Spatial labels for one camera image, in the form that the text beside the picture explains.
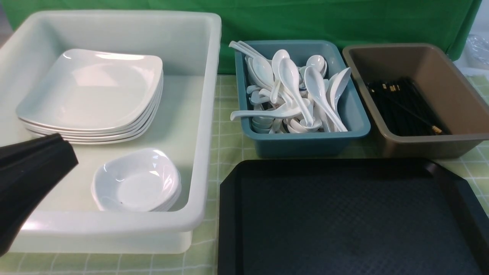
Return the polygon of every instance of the plastic bin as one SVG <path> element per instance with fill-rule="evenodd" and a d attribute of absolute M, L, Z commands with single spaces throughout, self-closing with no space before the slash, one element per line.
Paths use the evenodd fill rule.
<path fill-rule="evenodd" d="M 345 69 L 338 48 L 327 41 L 284 40 L 246 42 L 268 59 L 276 51 L 285 49 L 298 65 L 306 64 L 311 55 L 322 55 L 328 62 L 328 78 Z M 252 110 L 246 94 L 248 70 L 245 55 L 236 52 L 236 78 L 240 110 Z M 251 129 L 251 118 L 241 118 L 243 132 L 255 141 L 256 153 L 261 158 L 313 157 L 339 154 L 352 139 L 364 137 L 370 131 L 370 122 L 353 82 L 350 80 L 338 102 L 338 112 L 348 132 L 304 134 L 259 134 Z"/>
<path fill-rule="evenodd" d="M 141 137 L 73 146 L 79 165 L 30 215 L 11 252 L 181 253 L 190 247 L 205 213 L 220 39 L 221 19 L 209 13 L 45 11 L 25 20 L 0 49 L 0 146 L 32 138 L 15 108 L 68 49 L 159 56 L 164 87 Z M 165 152 L 180 172 L 175 205 L 168 212 L 99 211 L 90 191 L 95 171 L 147 147 Z"/>
<path fill-rule="evenodd" d="M 456 158 L 489 139 L 489 107 L 447 56 L 428 44 L 349 46 L 343 50 L 373 120 L 384 157 Z M 365 82 L 411 77 L 452 135 L 400 137 L 389 131 Z"/>

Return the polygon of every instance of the black object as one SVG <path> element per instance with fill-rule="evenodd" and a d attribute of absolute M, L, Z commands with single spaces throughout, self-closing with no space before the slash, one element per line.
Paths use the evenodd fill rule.
<path fill-rule="evenodd" d="M 402 137 L 451 134 L 412 79 L 403 77 L 396 81 L 375 81 L 367 86 L 392 133 Z"/>
<path fill-rule="evenodd" d="M 0 256 L 51 189 L 76 165 L 59 134 L 0 148 Z"/>
<path fill-rule="evenodd" d="M 489 274 L 489 220 L 425 159 L 243 161 L 220 187 L 218 274 Z"/>

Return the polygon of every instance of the brown plastic bin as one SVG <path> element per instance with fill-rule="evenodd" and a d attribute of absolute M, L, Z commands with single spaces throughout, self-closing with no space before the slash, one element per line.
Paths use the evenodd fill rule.
<path fill-rule="evenodd" d="M 386 158 L 456 158 L 489 140 L 489 107 L 447 56 L 428 44 L 349 46 L 343 50 Z M 427 103 L 452 132 L 446 136 L 400 137 L 387 128 L 365 82 L 414 79 Z"/>

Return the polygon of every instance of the bowl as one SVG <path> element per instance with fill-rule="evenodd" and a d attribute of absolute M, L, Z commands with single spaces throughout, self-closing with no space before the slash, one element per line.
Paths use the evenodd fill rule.
<path fill-rule="evenodd" d="M 284 40 L 246 43 L 267 59 L 272 59 L 276 51 L 285 49 L 298 66 L 305 65 L 312 55 L 322 55 L 328 62 L 328 78 L 346 68 L 338 48 L 327 41 Z M 253 106 L 246 94 L 249 82 L 245 55 L 236 52 L 235 61 L 240 110 L 252 110 Z M 244 134 L 254 140 L 256 153 L 261 158 L 332 156 L 338 155 L 352 140 L 362 138 L 370 131 L 370 122 L 351 80 L 338 102 L 338 112 L 348 132 L 261 134 L 253 130 L 251 117 L 241 118 L 241 126 Z"/>
<path fill-rule="evenodd" d="M 160 150 L 145 148 L 101 166 L 92 195 L 102 211 L 167 211 L 181 192 L 180 173 Z"/>

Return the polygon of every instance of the black tray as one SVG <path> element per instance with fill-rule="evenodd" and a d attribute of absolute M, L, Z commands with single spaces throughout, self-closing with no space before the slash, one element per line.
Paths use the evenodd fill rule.
<path fill-rule="evenodd" d="M 489 274 L 489 220 L 425 159 L 244 161 L 221 184 L 218 274 Z"/>

